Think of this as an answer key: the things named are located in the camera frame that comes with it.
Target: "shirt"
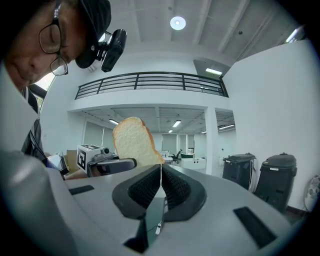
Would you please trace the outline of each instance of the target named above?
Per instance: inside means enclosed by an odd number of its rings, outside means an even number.
[[[43,155],[44,150],[41,142],[40,109],[37,103],[37,99],[28,88],[23,89],[22,95],[29,103],[29,105],[33,108],[33,110],[38,114],[38,118],[34,122],[33,127],[26,137],[21,151],[42,161],[43,159],[45,159],[45,156]]]

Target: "desk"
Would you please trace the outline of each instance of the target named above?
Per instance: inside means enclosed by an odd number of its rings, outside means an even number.
[[[181,167],[190,170],[199,170],[206,168],[206,160],[203,158],[182,158]]]

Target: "glasses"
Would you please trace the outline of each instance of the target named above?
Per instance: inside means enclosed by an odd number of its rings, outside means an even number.
[[[68,74],[67,62],[60,54],[62,38],[58,14],[61,7],[61,2],[61,0],[56,1],[52,23],[43,28],[39,33],[39,42],[41,49],[46,54],[57,55],[56,59],[50,65],[51,71],[55,76]]]

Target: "black cap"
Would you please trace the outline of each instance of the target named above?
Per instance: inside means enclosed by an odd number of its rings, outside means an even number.
[[[88,33],[85,49],[75,62],[80,68],[85,69],[97,57],[99,39],[111,22],[111,7],[108,0],[79,0],[79,7],[86,15]]]

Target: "gray surface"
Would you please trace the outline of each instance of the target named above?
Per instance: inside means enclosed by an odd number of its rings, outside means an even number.
[[[258,247],[233,212],[233,209],[244,206],[248,206],[277,236],[289,231],[289,222],[279,212],[234,182],[171,167],[201,182],[207,199],[203,208],[188,221],[165,223],[145,255],[244,256],[257,252]],[[90,241],[98,243],[99,253],[103,252],[104,247],[104,252],[109,255],[135,254],[121,244],[135,235],[139,222],[122,216],[112,201],[112,191],[120,182],[148,168],[145,166],[108,176],[66,181],[69,189],[84,185],[94,187],[94,190],[73,197],[66,191],[63,182],[52,181],[53,193],[63,218],[73,235],[82,238],[76,239],[77,245],[85,247],[88,252],[84,241],[90,237]]]
[[[55,202],[45,166],[38,159],[20,152],[0,150],[0,170],[1,197],[26,236],[45,254],[78,255],[71,232]],[[57,178],[63,182],[59,171],[47,170],[57,174]]]
[[[219,177],[172,166],[198,180],[206,189],[203,208],[190,220],[169,222],[146,255],[241,256],[258,250],[233,209],[247,206],[277,236],[284,235],[289,222],[274,208],[241,186]]]

